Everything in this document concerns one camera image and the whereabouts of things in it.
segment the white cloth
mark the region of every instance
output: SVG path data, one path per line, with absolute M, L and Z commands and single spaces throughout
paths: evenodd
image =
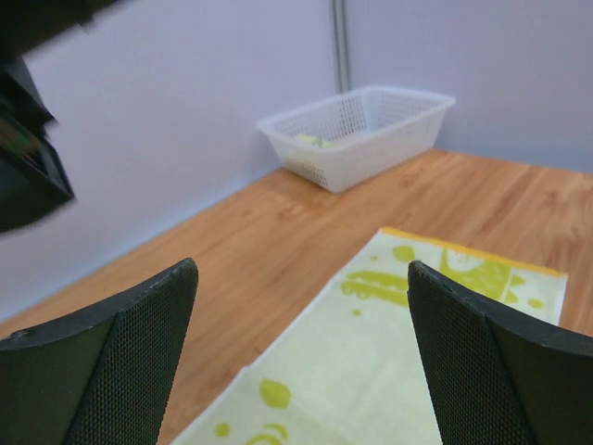
M 565 274 L 383 229 L 174 445 L 440 444 L 407 307 L 414 259 L 560 320 Z

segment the wall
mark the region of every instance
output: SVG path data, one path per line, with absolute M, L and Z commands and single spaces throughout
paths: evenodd
M 457 97 L 438 146 L 593 172 L 593 3 L 347 1 L 354 86 Z
M 330 36 L 321 0 L 139 0 L 32 54 L 78 202 L 0 238 L 0 319 L 275 169 L 255 122 L 334 93 Z

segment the black object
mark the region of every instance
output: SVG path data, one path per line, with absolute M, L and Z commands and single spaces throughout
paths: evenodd
M 184 260 L 0 341 L 0 443 L 155 444 L 196 287 Z
M 0 0 L 0 234 L 40 221 L 74 199 L 46 140 L 53 116 L 22 56 L 120 0 Z
M 593 444 L 593 338 L 419 262 L 410 311 L 445 445 Z

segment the yellow trim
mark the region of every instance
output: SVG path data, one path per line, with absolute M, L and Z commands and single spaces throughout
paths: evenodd
M 449 243 L 447 241 L 442 241 L 437 238 L 431 238 L 430 236 L 421 236 L 421 235 L 414 235 L 409 234 L 407 232 L 403 232 L 401 230 L 395 229 L 393 227 L 383 227 L 379 230 L 382 234 L 387 235 L 395 235 L 406 239 L 413 239 L 414 241 L 421 241 L 424 243 L 436 244 L 442 248 L 452 248 L 457 250 L 461 253 L 466 253 L 468 255 L 474 255 L 475 257 L 482 258 L 484 260 L 495 261 L 495 262 L 502 262 L 503 264 L 509 264 L 512 267 L 517 267 L 520 269 L 527 269 L 534 272 L 544 273 L 546 275 L 565 278 L 567 273 L 558 272 L 553 269 L 544 266 L 536 266 L 534 264 L 528 264 L 526 262 L 520 262 L 515 260 L 509 260 L 508 258 L 500 257 L 499 255 L 495 255 L 493 253 L 486 253 L 482 250 L 477 250 L 475 248 L 467 248 L 465 246 L 461 246 L 455 243 Z

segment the basket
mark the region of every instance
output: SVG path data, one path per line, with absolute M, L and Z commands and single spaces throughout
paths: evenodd
M 262 121 L 286 169 L 339 193 L 432 148 L 453 97 L 371 86 Z

